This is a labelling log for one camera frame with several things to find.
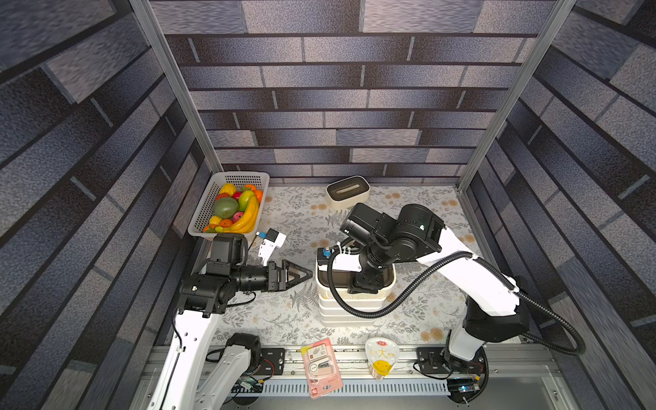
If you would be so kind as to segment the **dark brown lid tissue box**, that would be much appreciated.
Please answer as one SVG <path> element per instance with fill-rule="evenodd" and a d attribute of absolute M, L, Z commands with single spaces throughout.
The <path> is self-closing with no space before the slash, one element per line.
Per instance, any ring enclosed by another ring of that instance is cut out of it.
<path fill-rule="evenodd" d="M 352 176 L 333 182 L 326 187 L 326 201 L 333 210 L 343 210 L 357 203 L 365 203 L 371 195 L 371 186 L 360 176 Z"/>

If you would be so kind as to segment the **wooden lid tissue box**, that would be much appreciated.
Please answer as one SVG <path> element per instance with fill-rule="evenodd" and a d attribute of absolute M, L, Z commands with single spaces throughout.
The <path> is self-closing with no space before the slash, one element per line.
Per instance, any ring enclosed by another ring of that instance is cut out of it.
<path fill-rule="evenodd" d="M 353 309 L 373 312 L 382 309 L 385 306 L 384 299 L 372 299 L 372 300 L 346 300 L 345 301 Z M 324 299 L 319 298 L 319 306 L 322 309 L 342 309 L 343 307 L 339 305 L 334 299 Z"/>

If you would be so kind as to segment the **grey lid tissue box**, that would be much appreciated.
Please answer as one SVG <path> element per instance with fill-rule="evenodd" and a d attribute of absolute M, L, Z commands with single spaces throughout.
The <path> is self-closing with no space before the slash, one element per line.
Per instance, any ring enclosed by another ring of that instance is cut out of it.
<path fill-rule="evenodd" d="M 322 322 L 326 322 L 326 323 L 342 323 L 342 322 L 364 323 L 367 321 L 372 321 L 372 319 L 360 318 L 348 314 L 346 312 L 343 312 L 342 314 L 338 314 L 338 315 L 331 315 L 331 314 L 325 314 L 324 312 L 320 311 L 319 318 Z"/>
<path fill-rule="evenodd" d="M 342 309 L 341 307 L 319 307 L 319 313 L 324 315 L 324 316 L 334 316 L 334 317 L 341 317 L 341 316 L 351 316 L 349 312 L 346 310 Z"/>
<path fill-rule="evenodd" d="M 374 324 L 374 319 L 321 318 L 320 322 L 326 327 L 367 327 Z"/>

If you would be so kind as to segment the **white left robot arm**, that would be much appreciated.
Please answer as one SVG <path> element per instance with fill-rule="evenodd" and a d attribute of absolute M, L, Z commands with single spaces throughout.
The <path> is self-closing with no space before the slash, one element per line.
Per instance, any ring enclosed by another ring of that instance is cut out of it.
<path fill-rule="evenodd" d="M 255 334 L 235 333 L 206 379 L 203 367 L 220 317 L 234 307 L 239 292 L 282 292 L 310 280 L 312 271 L 284 260 L 272 261 L 285 235 L 273 229 L 257 235 L 262 242 L 257 266 L 247 263 L 250 242 L 243 234 L 218 233 L 208 257 L 182 286 L 173 312 L 173 340 L 146 409 L 218 409 L 240 379 L 261 363 Z"/>

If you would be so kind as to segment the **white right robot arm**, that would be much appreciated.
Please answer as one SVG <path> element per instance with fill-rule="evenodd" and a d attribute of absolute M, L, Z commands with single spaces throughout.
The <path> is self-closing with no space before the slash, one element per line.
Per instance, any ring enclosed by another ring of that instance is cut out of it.
<path fill-rule="evenodd" d="M 361 319 L 378 319 L 391 314 L 420 285 L 439 273 L 467 296 L 467 311 L 449 333 L 442 353 L 448 362 L 462 364 L 475 360 L 485 343 L 500 343 L 523 336 L 563 355 L 579 356 L 586 351 L 580 333 L 557 313 L 533 300 L 519 282 L 476 255 L 429 208 L 407 204 L 398 217 L 355 205 L 340 227 L 347 240 L 323 249 L 328 288 L 337 304 Z M 334 280 L 334 264 L 341 257 L 353 259 L 348 269 L 349 293 L 375 294 L 384 288 L 384 270 L 396 264 L 418 262 L 426 267 L 393 301 L 378 311 L 352 307 L 339 294 Z M 535 309 L 558 323 L 573 339 L 571 348 L 550 342 L 529 331 L 529 310 Z"/>

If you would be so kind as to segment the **yellow toy banana bunch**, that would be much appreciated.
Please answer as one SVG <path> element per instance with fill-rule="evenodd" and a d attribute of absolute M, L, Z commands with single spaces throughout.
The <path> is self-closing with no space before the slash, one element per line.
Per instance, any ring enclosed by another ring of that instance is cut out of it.
<path fill-rule="evenodd" d="M 215 198 L 215 201 L 222 197 L 232 197 L 232 196 L 228 196 L 227 194 L 220 194 L 219 196 L 217 196 L 217 198 Z M 208 225 L 205 227 L 204 231 L 210 233 L 229 232 L 229 233 L 247 234 L 249 232 L 252 232 L 256 227 L 259 211 L 260 211 L 260 203 L 257 201 L 256 197 L 254 196 L 249 201 L 246 210 L 244 212 L 238 211 L 237 213 L 235 213 L 235 215 L 232 217 L 231 220 L 222 220 L 213 215 L 210 218 L 210 221 L 208 222 Z"/>

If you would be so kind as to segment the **orange toy fruit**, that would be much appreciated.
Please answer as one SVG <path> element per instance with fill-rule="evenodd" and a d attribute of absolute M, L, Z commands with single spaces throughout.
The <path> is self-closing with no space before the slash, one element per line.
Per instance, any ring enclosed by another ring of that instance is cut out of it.
<path fill-rule="evenodd" d="M 245 189 L 246 191 L 253 191 L 254 194 L 255 194 L 255 197 L 256 197 L 257 201 L 258 201 L 259 203 L 261 203 L 262 198 L 263 198 L 263 191 L 262 191 L 262 190 L 257 189 L 257 188 L 256 188 L 255 186 L 253 186 L 252 184 L 246 184 L 246 185 L 244 186 L 244 189 Z"/>

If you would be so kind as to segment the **yellow-green toy pear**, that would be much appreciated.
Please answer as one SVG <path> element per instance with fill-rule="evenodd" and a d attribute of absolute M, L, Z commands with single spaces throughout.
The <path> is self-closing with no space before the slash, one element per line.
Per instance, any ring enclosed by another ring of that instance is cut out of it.
<path fill-rule="evenodd" d="M 251 190 L 245 190 L 241 193 L 241 196 L 238 199 L 238 204 L 239 204 L 239 211 L 244 212 L 246 208 L 248 207 L 249 201 L 251 198 L 253 198 L 256 194 L 254 191 Z"/>

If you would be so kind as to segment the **green toy mango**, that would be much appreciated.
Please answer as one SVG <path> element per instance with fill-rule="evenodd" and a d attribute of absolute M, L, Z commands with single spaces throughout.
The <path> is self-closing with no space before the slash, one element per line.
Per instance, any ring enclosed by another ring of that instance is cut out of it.
<path fill-rule="evenodd" d="M 213 206 L 213 215 L 222 220 L 231 220 L 238 211 L 239 203 L 232 197 L 222 197 Z"/>

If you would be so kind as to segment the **white plastic fruit basket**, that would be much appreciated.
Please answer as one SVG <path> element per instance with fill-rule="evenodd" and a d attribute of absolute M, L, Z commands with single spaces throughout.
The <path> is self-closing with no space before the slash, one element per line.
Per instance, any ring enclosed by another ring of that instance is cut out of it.
<path fill-rule="evenodd" d="M 202 237 L 211 240 L 215 234 L 203 232 L 203 228 L 208 225 L 210 218 L 214 215 L 215 197 L 220 194 L 220 188 L 226 183 L 242 187 L 245 184 L 252 184 L 257 189 L 263 191 L 263 196 L 268 193 L 270 176 L 262 172 L 252 171 L 232 171 L 214 174 L 208 181 L 208 184 L 196 206 L 195 213 L 191 218 L 187 232 L 193 237 Z"/>

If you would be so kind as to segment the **pink blister pack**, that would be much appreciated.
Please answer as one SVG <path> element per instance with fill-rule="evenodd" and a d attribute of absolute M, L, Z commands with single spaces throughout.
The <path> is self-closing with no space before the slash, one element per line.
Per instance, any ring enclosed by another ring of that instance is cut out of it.
<path fill-rule="evenodd" d="M 343 379 L 330 338 L 302 347 L 301 354 L 312 399 L 343 388 Z"/>

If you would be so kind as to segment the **yellow smiley snack cup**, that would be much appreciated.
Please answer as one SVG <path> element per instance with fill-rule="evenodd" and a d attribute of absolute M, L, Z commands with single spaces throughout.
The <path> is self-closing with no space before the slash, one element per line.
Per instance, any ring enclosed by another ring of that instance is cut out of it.
<path fill-rule="evenodd" d="M 388 338 L 370 338 L 365 344 L 368 369 L 372 377 L 387 377 L 399 360 L 399 345 Z"/>

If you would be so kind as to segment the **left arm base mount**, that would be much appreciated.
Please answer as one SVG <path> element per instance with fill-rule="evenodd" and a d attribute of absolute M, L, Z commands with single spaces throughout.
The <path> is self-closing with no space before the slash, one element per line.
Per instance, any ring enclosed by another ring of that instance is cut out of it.
<path fill-rule="evenodd" d="M 285 348 L 263 348 L 259 367 L 252 377 L 258 380 L 268 380 L 275 376 L 282 376 L 285 370 Z"/>

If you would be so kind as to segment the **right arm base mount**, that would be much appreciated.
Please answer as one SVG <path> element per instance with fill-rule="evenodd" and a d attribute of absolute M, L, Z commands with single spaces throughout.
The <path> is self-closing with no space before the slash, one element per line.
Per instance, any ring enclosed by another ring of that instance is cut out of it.
<path fill-rule="evenodd" d="M 447 379 L 459 375 L 482 376 L 488 370 L 487 357 L 481 347 L 471 361 L 454 357 L 448 359 L 448 350 L 442 346 L 419 347 L 416 350 L 417 360 L 413 364 L 417 372 L 438 379 Z"/>

